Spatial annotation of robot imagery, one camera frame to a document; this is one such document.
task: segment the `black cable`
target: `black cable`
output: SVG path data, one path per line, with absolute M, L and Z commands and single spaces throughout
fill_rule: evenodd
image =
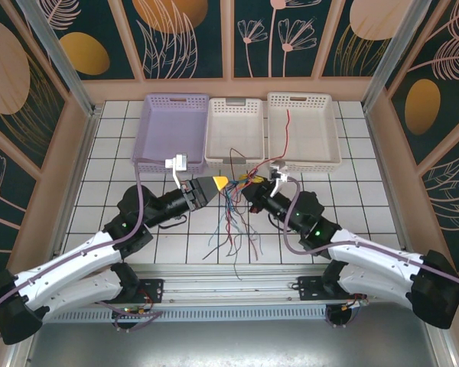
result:
M 174 227 L 176 227 L 176 226 L 179 226 L 179 225 L 181 225 L 181 224 L 186 223 L 186 221 L 187 221 L 187 216 L 186 216 L 185 214 L 182 214 L 182 215 L 181 215 L 181 218 L 184 218 L 184 220 L 183 220 L 183 221 L 180 221 L 180 222 L 176 222 L 176 223 L 174 223 L 174 224 L 170 224 L 169 226 L 162 226 L 162 225 L 158 224 L 158 228 L 161 228 L 161 229 L 170 229 L 170 228 L 174 228 Z
M 269 222 L 270 224 L 272 224 L 273 227 L 275 227 L 276 229 L 278 229 L 279 231 L 281 232 L 284 232 L 284 229 L 282 229 L 281 227 L 279 227 L 277 224 L 274 223 L 274 221 L 272 220 L 272 216 L 269 214 L 267 214 L 267 218 L 269 218 Z

